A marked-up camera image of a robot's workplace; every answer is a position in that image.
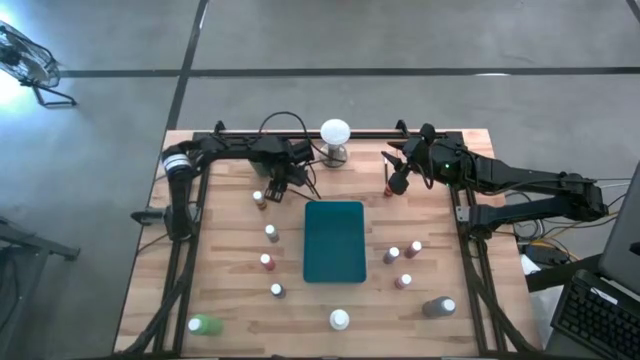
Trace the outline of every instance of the teal cutting board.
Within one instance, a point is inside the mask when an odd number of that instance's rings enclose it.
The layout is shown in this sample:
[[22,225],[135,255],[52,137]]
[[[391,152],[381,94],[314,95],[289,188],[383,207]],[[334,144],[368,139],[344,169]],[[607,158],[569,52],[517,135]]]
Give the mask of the teal cutting board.
[[304,281],[362,283],[367,279],[361,202],[310,201],[304,223]]

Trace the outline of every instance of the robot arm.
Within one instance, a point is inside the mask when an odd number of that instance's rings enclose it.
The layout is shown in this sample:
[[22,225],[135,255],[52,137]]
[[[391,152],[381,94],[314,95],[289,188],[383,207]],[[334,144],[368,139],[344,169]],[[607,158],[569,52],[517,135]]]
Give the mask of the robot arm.
[[196,141],[184,141],[162,152],[162,165],[169,182],[171,205],[164,222],[173,241],[189,239],[194,221],[189,210],[193,179],[219,159],[247,159],[269,170],[271,180],[265,198],[280,202],[289,183],[302,186],[307,180],[306,163],[314,159],[308,140],[292,144],[273,135],[257,138],[225,139],[220,134]]
[[508,190],[554,195],[549,199],[497,208],[475,205],[456,209],[458,218],[468,222],[473,236],[487,239],[500,225],[525,220],[564,216],[576,221],[594,221],[609,213],[595,180],[579,174],[510,167],[500,160],[469,151],[461,142],[448,138],[436,140],[435,134],[433,126],[425,124],[419,135],[389,143],[402,151],[406,162],[383,151],[394,165],[395,173],[388,183],[393,193],[403,194],[409,185],[407,176],[414,172],[423,177],[427,188],[437,181],[457,190],[469,188],[485,195]]

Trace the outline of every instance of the wooden tabletop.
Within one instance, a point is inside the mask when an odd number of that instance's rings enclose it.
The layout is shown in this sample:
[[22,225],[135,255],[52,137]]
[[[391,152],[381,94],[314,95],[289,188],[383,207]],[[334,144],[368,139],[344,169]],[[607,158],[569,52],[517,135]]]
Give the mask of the wooden tabletop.
[[[493,156],[487,130],[462,131],[470,150]],[[192,134],[170,131],[165,146],[191,139]],[[209,177],[189,315],[222,318],[224,331],[214,337],[186,334],[183,356],[477,354],[449,190],[440,184],[427,190],[420,177],[410,175],[411,185],[404,196],[385,198],[380,151],[392,149],[381,140],[351,140],[347,148],[349,160],[341,168],[314,166],[316,186],[323,200],[364,204],[367,280],[358,285],[305,283],[302,257],[307,200],[287,192],[282,203],[270,202],[260,211],[251,194],[264,189],[266,181],[255,175],[247,161],[217,161]],[[296,190],[310,195],[306,189]],[[168,199],[166,179],[157,181],[150,205],[166,206]],[[504,198],[479,195],[478,202],[502,205]],[[267,224],[278,229],[278,243],[270,243],[264,235]],[[164,233],[161,225],[145,228],[140,246]],[[382,262],[389,247],[403,250],[414,240],[423,244],[414,259],[400,258],[392,265]],[[495,234],[488,249],[500,306],[523,335],[539,346],[514,239]],[[169,253],[169,241],[163,240],[138,256],[116,350],[126,348],[157,310]],[[262,253],[275,259],[273,272],[260,265]],[[413,282],[398,290],[393,282],[404,273]],[[269,292],[276,282],[287,291],[284,299]],[[452,297],[456,313],[436,320],[424,318],[421,305],[438,296]],[[329,314],[335,309],[349,313],[347,330],[331,329]],[[493,343],[486,308],[483,318]]]

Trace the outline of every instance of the gray bottle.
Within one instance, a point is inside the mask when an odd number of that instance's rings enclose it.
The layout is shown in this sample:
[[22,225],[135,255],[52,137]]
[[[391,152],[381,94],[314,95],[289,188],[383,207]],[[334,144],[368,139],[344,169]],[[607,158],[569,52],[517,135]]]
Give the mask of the gray bottle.
[[456,302],[448,296],[440,296],[422,305],[422,315],[428,318],[449,316],[454,312],[456,312]]

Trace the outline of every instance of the gray floor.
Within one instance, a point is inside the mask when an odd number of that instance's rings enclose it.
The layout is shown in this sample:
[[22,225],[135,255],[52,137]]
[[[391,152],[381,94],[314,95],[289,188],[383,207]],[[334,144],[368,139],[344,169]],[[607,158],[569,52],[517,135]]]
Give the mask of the gray floor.
[[[67,70],[180,69],[198,0],[9,0],[0,19]],[[640,66],[624,0],[211,0],[194,68]],[[17,359],[111,351],[176,78],[63,79],[45,110],[0,74],[0,214],[82,247],[52,260]],[[309,127],[489,128],[514,166],[627,177],[640,158],[640,76],[191,79],[179,129],[256,128],[291,110]],[[292,128],[287,119],[271,126]],[[607,200],[624,188],[605,190]],[[561,239],[580,256],[608,229]]]

